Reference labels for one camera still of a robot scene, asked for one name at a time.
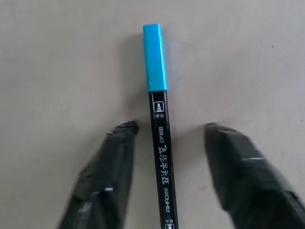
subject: blue pen cap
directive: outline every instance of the blue pen cap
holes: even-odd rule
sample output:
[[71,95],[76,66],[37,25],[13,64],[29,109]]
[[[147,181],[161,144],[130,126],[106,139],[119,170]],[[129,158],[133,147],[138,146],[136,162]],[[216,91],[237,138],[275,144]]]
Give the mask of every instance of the blue pen cap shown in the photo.
[[143,26],[147,88],[149,92],[167,90],[164,45],[160,24]]

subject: pen cap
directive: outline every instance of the pen cap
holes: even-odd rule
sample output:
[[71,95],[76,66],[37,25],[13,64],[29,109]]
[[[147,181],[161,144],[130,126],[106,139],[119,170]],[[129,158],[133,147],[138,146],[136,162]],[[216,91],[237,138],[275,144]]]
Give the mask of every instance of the pen cap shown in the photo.
[[143,26],[143,43],[148,91],[167,90],[164,45],[160,24]]

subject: pen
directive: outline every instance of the pen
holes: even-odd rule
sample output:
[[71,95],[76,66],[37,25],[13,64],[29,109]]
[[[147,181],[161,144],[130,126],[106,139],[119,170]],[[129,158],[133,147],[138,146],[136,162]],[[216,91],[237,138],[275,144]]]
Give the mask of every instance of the pen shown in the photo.
[[179,229],[167,106],[164,46],[160,24],[143,26],[143,43],[161,229]]

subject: beige table surface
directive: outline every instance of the beige table surface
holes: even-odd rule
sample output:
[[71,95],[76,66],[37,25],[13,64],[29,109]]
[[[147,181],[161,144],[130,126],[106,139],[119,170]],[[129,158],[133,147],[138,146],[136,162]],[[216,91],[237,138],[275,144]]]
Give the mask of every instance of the beige table surface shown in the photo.
[[54,229],[112,127],[140,121],[126,229],[158,229],[142,25],[163,25],[181,229],[231,229],[203,124],[248,134],[305,198],[303,0],[0,0],[0,228]]

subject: marker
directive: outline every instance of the marker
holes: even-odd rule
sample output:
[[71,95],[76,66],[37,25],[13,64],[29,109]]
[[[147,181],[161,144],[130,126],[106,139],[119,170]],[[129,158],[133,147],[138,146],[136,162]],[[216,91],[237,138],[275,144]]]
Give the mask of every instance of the marker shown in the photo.
[[143,42],[161,229],[179,229],[161,25],[144,25]]

